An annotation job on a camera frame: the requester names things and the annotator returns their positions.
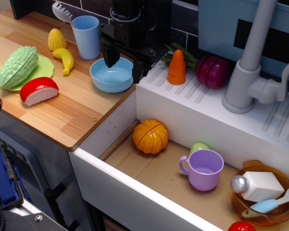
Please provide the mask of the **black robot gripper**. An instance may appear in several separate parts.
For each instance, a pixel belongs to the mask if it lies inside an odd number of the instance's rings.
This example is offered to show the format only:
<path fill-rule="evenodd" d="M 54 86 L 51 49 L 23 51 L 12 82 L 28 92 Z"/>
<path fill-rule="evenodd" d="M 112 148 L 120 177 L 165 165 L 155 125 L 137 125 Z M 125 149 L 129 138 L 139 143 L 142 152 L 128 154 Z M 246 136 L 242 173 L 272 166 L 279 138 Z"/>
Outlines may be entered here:
<path fill-rule="evenodd" d="M 147 28 L 141 17 L 134 19 L 114 18 L 113 24 L 99 24 L 101 52 L 108 68 L 123 53 L 132 59 L 133 83 L 146 77 L 155 62 L 156 50 L 147 41 Z"/>

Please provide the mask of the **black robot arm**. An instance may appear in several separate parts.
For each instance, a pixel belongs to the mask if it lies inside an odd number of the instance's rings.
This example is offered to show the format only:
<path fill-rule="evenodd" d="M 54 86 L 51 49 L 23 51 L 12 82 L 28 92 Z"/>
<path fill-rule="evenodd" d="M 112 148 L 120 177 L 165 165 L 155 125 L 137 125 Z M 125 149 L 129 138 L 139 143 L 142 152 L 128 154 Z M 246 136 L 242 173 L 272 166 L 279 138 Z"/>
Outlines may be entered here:
<path fill-rule="evenodd" d="M 154 67 L 156 50 L 149 44 L 146 0 L 114 0 L 110 9 L 113 24 L 99 25 L 101 52 L 108 67 L 123 53 L 133 59 L 133 82 L 138 84 Z"/>

